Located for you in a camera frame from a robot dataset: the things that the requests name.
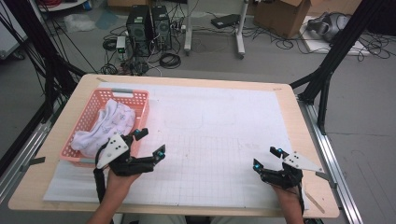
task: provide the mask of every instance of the black pole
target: black pole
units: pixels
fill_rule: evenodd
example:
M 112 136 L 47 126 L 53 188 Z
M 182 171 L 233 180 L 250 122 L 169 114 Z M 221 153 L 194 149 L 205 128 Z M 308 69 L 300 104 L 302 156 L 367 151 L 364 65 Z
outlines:
M 321 92 L 318 126 L 322 134 L 326 134 L 324 125 L 332 74 L 386 2 L 387 0 L 362 0 L 345 29 L 340 32 L 320 67 L 314 73 L 290 84 L 295 89 L 308 83 L 305 90 L 299 94 L 299 99 L 308 105 L 312 105 Z

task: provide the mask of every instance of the forearm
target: forearm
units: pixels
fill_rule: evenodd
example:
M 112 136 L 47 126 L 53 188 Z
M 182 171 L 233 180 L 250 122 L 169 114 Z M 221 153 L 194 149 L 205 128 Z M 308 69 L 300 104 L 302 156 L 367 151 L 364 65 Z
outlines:
M 87 224 L 108 224 L 113 218 L 117 209 L 121 206 L 128 190 L 120 190 L 117 193 L 105 194 L 102 203 L 93 213 L 93 216 L 88 220 Z
M 286 222 L 288 224 L 303 224 L 304 220 L 301 213 L 299 196 L 293 192 L 290 192 L 292 189 L 283 190 L 274 187 L 274 190 L 276 192 Z

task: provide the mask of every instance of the hand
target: hand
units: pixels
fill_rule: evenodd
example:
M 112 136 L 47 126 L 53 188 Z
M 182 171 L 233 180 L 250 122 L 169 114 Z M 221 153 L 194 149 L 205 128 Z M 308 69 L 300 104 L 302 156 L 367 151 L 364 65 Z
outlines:
M 297 187 L 290 189 L 282 189 L 279 186 L 272 186 L 280 207 L 288 224 L 303 224 L 303 215 L 301 214 L 301 206 L 299 201 L 299 193 Z
M 110 169 L 108 171 L 105 197 L 87 223 L 110 223 L 111 218 L 113 218 L 117 209 L 128 194 L 129 188 L 139 176 L 140 175 L 117 176 Z

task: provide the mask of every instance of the desk leg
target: desk leg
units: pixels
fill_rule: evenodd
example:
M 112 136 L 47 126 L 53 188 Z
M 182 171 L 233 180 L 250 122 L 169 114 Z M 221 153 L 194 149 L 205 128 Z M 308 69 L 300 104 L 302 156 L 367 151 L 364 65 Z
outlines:
M 187 1 L 187 25 L 186 25 L 186 35 L 184 39 L 184 51 L 186 52 L 186 55 L 190 55 L 190 50 L 191 50 L 191 39 L 192 39 L 192 26 L 191 26 L 191 0 Z
M 241 59 L 245 57 L 245 46 L 244 39 L 242 37 L 242 31 L 244 30 L 245 17 L 248 11 L 248 0 L 244 0 L 244 5 L 242 6 L 241 19 L 239 21 L 239 27 L 235 30 L 236 44 L 238 46 L 238 54 Z

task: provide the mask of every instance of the cardboard box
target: cardboard box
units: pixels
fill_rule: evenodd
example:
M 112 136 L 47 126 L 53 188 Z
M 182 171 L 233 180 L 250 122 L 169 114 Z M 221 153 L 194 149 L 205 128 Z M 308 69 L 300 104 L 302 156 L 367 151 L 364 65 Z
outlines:
M 110 7 L 131 7 L 133 5 L 151 6 L 151 0 L 107 0 L 107 5 Z
M 352 15 L 358 8 L 361 0 L 326 0 L 318 6 L 309 8 L 309 16 L 320 16 L 323 12 L 340 12 Z
M 303 25 L 304 18 L 311 6 L 322 0 L 277 0 L 273 3 L 260 2 L 254 15 L 254 22 L 272 33 L 292 38 Z

